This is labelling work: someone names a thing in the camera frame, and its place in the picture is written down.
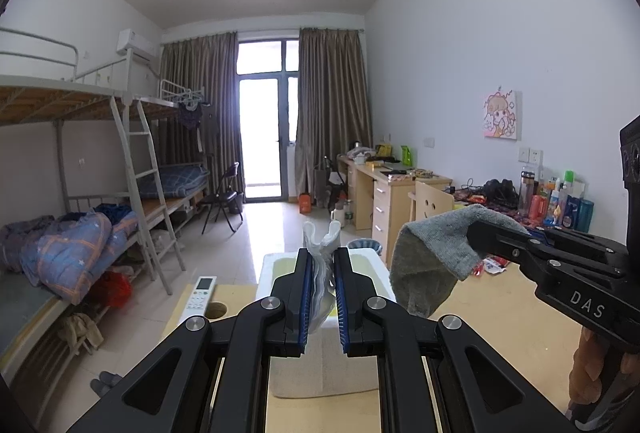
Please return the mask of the person's right hand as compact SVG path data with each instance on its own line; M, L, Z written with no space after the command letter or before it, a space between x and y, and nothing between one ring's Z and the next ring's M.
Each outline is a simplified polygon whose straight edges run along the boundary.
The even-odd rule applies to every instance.
M597 335L587 328L582 328L568 385L572 403L589 405L600 398L602 393L600 375L604 366L604 357L605 349L599 343ZM639 356L625 354L620 362L620 373L625 375L626 383L632 389L638 387Z

